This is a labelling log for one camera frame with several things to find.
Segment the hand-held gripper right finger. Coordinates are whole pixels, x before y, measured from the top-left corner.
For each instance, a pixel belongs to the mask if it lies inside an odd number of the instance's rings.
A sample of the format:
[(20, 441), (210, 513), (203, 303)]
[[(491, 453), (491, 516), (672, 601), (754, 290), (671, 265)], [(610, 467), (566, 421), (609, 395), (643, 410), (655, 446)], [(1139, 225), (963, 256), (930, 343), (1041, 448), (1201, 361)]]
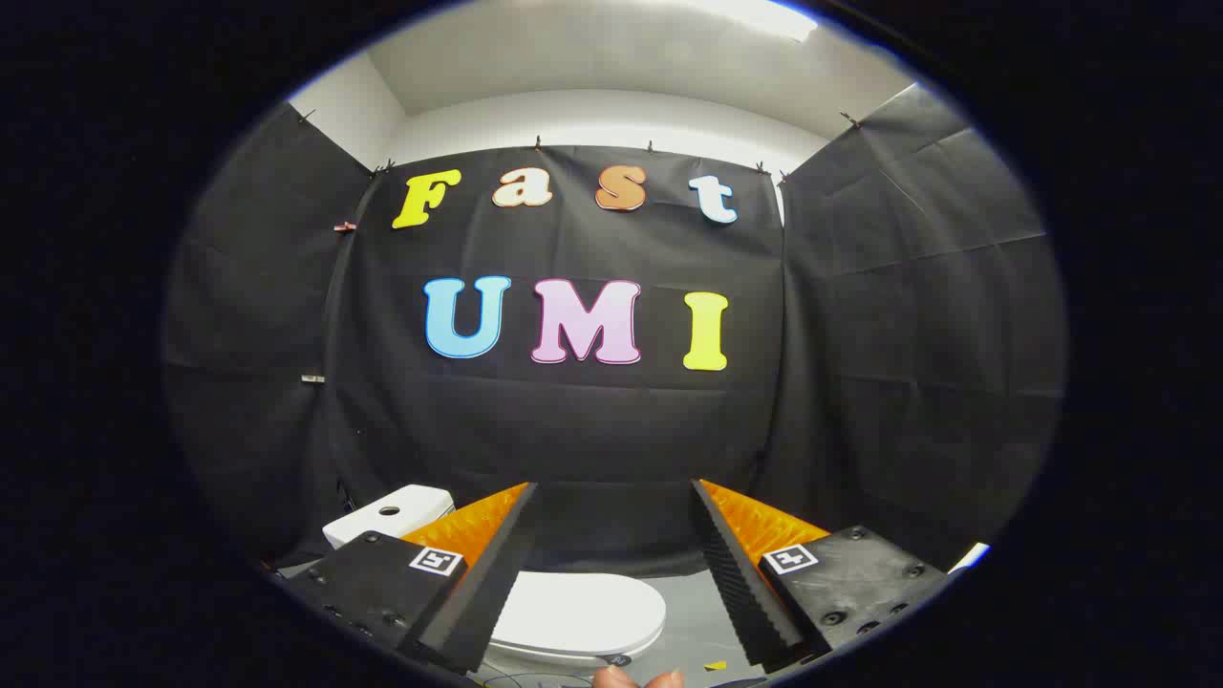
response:
[(769, 675), (881, 634), (948, 583), (868, 527), (826, 532), (703, 479), (691, 492), (722, 606), (748, 662)]

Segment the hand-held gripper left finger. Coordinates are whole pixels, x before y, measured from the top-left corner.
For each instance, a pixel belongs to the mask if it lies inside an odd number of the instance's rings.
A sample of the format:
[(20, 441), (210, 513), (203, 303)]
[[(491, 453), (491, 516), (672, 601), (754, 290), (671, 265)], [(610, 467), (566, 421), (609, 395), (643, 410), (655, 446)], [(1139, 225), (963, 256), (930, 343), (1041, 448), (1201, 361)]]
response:
[(284, 591), (382, 653), (473, 672), (534, 549), (539, 489), (503, 489), (404, 536), (362, 532)]

